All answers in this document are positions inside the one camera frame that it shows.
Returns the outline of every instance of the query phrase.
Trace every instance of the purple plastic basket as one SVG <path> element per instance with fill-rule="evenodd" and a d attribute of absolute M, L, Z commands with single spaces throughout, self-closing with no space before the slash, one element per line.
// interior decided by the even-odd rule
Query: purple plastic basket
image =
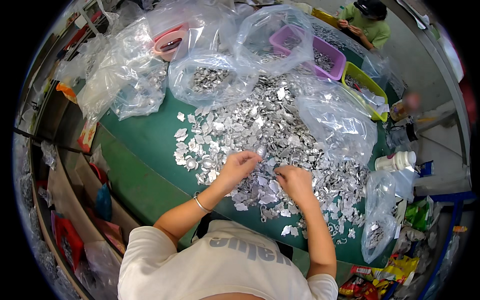
<path fill-rule="evenodd" d="M 283 53 L 287 56 L 292 53 L 292 51 L 288 50 L 282 45 L 289 36 L 296 36 L 296 34 L 292 30 L 293 27 L 295 27 L 296 30 L 302 33 L 304 32 L 304 30 L 298 26 L 285 25 L 268 39 L 270 44 L 273 45 L 275 52 Z M 334 63 L 333 68 L 331 69 L 330 73 L 327 73 L 325 70 L 315 65 L 314 63 L 306 62 L 303 65 L 310 70 L 315 70 L 315 73 L 318 77 L 330 78 L 332 80 L 340 80 L 342 78 L 343 70 L 345 69 L 345 63 L 347 62 L 347 58 L 345 57 L 345 55 L 343 55 L 342 52 L 338 51 L 336 48 L 334 48 L 332 45 L 328 44 L 318 36 L 313 36 L 313 47 L 315 47 L 319 52 L 326 54 L 330 57 L 330 59 Z"/>

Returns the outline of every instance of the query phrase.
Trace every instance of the woman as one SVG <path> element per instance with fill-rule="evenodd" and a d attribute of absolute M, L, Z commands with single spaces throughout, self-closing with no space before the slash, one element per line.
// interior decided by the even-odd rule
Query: woman
<path fill-rule="evenodd" d="M 342 10 L 337 25 L 341 32 L 370 50 L 381 48 L 390 37 L 386 17 L 387 7 L 380 0 L 358 0 Z"/>
<path fill-rule="evenodd" d="M 119 299 L 336 299 L 335 247 L 312 192 L 312 176 L 301 168 L 284 166 L 275 172 L 305 215 L 307 279 L 275 242 L 233 221 L 211 221 L 203 237 L 177 253 L 179 239 L 261 161 L 250 151 L 230 155 L 198 197 L 167 211 L 153 227 L 132 230 L 120 268 Z"/>

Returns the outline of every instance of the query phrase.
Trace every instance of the hand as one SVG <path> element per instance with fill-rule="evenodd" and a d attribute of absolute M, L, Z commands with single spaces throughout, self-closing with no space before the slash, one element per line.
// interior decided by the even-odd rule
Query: hand
<path fill-rule="evenodd" d="M 356 35 L 356 36 L 358 36 L 358 37 L 362 37 L 362 36 L 365 35 L 365 34 L 363 33 L 363 30 L 360 29 L 360 28 L 358 28 L 358 27 L 349 25 L 348 28 L 350 29 L 350 31 L 351 31 L 354 35 Z"/>
<path fill-rule="evenodd" d="M 339 28 L 347 28 L 348 26 L 348 21 L 347 20 L 341 20 L 341 19 L 338 19 L 337 22 L 336 22 L 336 25 L 339 27 Z"/>
<path fill-rule="evenodd" d="M 252 151 L 230 154 L 220 174 L 212 183 L 212 187 L 215 187 L 219 192 L 223 193 L 222 196 L 225 196 L 231 192 L 242 179 L 248 177 L 257 163 L 261 161 L 262 158 L 260 155 Z"/>
<path fill-rule="evenodd" d="M 278 167 L 276 180 L 290 198 L 303 210 L 309 205 L 319 206 L 312 191 L 312 175 L 309 171 L 294 166 Z"/>

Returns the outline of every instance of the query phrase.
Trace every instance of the silver bracelet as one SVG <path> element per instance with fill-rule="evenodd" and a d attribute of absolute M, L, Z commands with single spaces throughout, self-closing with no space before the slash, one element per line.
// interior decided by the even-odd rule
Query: silver bracelet
<path fill-rule="evenodd" d="M 200 204 L 200 202 L 198 202 L 198 197 L 197 197 L 197 195 L 198 195 L 199 193 L 200 193 L 200 192 L 196 192 L 195 195 L 193 196 L 193 198 L 194 198 L 195 201 L 197 202 L 197 204 L 198 204 L 198 206 L 200 207 L 200 209 L 204 211 L 204 213 L 206 213 L 206 214 L 211 213 L 211 212 L 212 212 L 211 210 L 206 209 L 205 207 L 203 207 L 203 206 Z"/>

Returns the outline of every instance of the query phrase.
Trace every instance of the black cap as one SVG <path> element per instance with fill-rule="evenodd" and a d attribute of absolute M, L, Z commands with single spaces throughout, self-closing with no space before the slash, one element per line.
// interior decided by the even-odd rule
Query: black cap
<path fill-rule="evenodd" d="M 385 20 L 387 17 L 387 7 L 380 0 L 358 0 L 353 5 L 365 16 L 377 20 Z"/>

